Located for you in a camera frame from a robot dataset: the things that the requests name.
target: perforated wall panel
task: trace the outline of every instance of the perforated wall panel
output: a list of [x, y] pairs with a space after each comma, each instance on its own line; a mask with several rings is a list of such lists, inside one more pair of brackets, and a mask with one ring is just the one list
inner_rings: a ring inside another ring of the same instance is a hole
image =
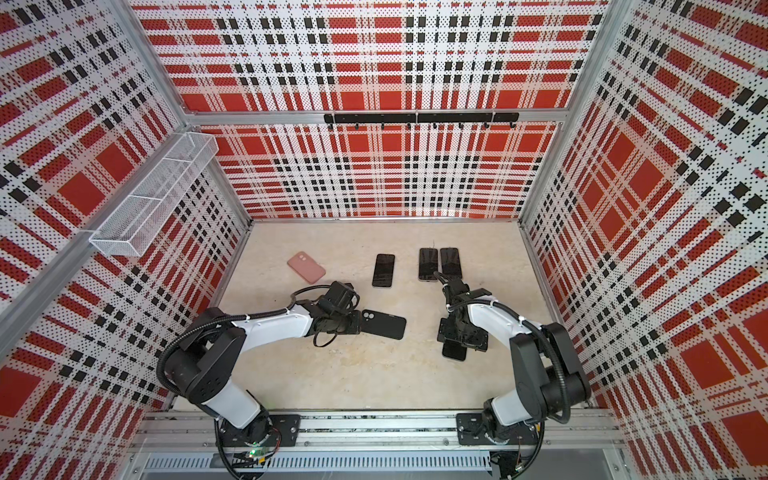
[[0, 366], [0, 477], [112, 478], [167, 391], [155, 365], [243, 231], [203, 173], [140, 259], [90, 259]]
[[635, 1], [530, 233], [651, 478], [768, 475], [768, 2]]
[[98, 2], [0, 8], [0, 310], [176, 127]]
[[556, 108], [608, 1], [130, 0], [191, 111]]
[[517, 217], [555, 123], [206, 127], [254, 218]]

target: smartphone screen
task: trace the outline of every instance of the smartphone screen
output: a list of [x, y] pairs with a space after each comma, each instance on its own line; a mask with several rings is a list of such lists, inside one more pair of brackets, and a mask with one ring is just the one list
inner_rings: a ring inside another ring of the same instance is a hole
[[377, 288], [390, 288], [392, 274], [395, 272], [395, 256], [388, 253], [376, 255], [376, 266], [373, 268], [373, 283]]
[[435, 272], [437, 271], [437, 249], [422, 248], [419, 249], [419, 280], [422, 282], [436, 282]]
[[462, 263], [458, 259], [458, 248], [441, 248], [440, 263], [443, 275], [451, 280], [462, 278]]

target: table surface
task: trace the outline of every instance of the table surface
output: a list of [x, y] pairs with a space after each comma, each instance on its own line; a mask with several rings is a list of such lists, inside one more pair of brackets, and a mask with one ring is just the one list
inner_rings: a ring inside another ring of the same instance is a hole
[[[318, 283], [351, 282], [361, 310], [408, 323], [402, 340], [361, 333], [326, 348], [311, 338], [261, 346], [240, 355], [233, 379], [268, 409], [477, 409], [512, 389], [509, 350], [493, 337], [488, 352], [469, 350], [464, 362], [442, 356], [436, 338], [445, 299], [439, 283], [418, 280], [422, 247], [457, 247], [471, 289], [551, 322], [516, 223], [256, 223], [220, 303], [225, 313], [287, 305], [307, 286], [286, 264], [302, 250], [326, 269]], [[396, 256], [392, 288], [371, 286], [378, 253]]]

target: white wire basket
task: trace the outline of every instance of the white wire basket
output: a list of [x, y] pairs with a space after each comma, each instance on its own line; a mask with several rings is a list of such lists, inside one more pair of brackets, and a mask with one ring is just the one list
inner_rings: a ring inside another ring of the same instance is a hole
[[186, 132], [91, 235], [105, 255], [141, 257], [184, 194], [219, 151], [213, 135]]

